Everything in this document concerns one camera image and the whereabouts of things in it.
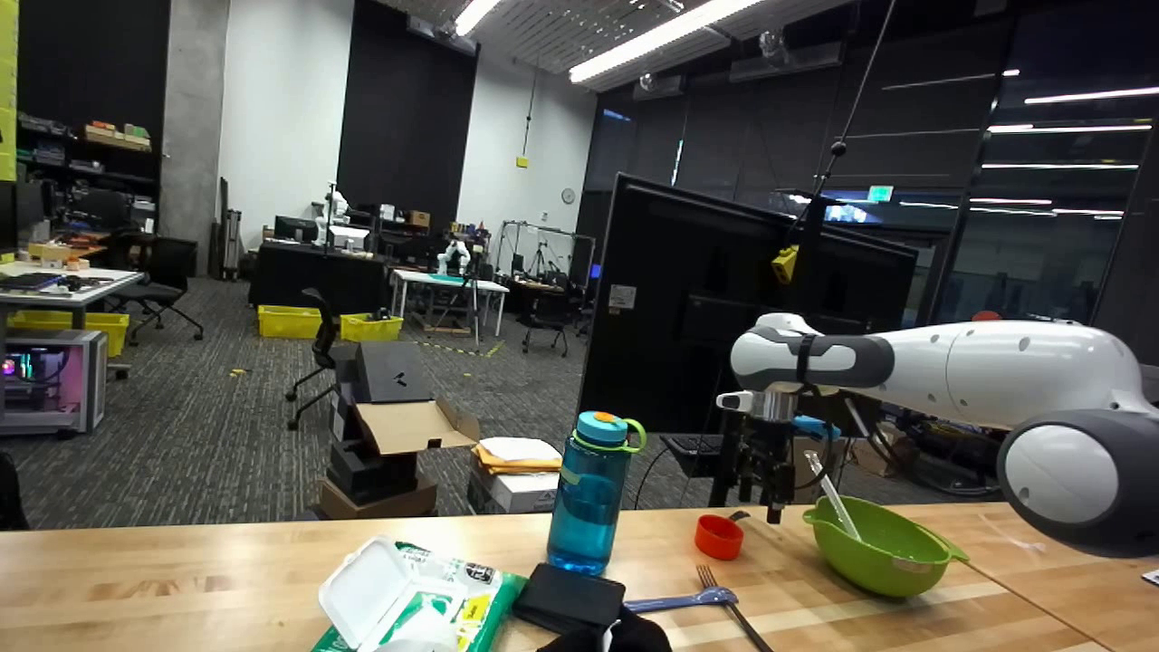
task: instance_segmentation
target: bottle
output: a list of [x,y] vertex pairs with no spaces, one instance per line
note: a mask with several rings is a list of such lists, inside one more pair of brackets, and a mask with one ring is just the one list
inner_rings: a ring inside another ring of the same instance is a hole
[[625,462],[643,448],[643,437],[637,421],[578,411],[552,506],[547,566],[604,577]]

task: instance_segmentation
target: gray carpet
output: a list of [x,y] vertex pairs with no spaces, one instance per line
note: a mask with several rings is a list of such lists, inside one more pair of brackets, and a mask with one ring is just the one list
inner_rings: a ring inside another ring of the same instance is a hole
[[[326,471],[331,408],[287,432],[290,381],[311,368],[303,341],[261,341],[247,282],[198,277],[180,300],[208,322],[208,341],[165,320],[126,351],[132,375],[107,381],[107,417],[94,434],[0,437],[16,457],[28,520],[39,530],[183,524],[183,520],[301,520],[315,519],[315,481]],[[505,341],[418,341],[436,392],[480,421],[485,434],[565,440],[584,375],[584,341],[572,356],[518,351],[520,325]],[[472,514],[472,451],[422,451],[438,481],[438,514]],[[847,471],[847,490],[874,498],[942,498],[899,477]],[[653,440],[631,471],[637,506],[706,504],[711,481],[680,474]]]

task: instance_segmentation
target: exit sign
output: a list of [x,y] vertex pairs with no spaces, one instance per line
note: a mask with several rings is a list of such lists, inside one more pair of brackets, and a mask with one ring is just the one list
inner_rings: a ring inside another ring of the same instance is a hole
[[893,186],[869,186],[867,203],[892,203],[893,198]]

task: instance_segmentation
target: water bottle cap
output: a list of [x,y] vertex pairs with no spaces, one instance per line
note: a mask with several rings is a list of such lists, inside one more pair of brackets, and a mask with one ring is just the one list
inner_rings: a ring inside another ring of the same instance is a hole
[[619,421],[616,411],[592,408],[592,411],[578,411],[577,432],[601,445],[623,445],[625,421]]

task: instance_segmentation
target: red object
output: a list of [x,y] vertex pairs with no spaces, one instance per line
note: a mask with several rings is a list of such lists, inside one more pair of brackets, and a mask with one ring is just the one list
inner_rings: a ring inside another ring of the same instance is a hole
[[694,520],[694,547],[711,556],[728,560],[738,553],[742,543],[746,543],[746,531],[730,519],[704,514]]

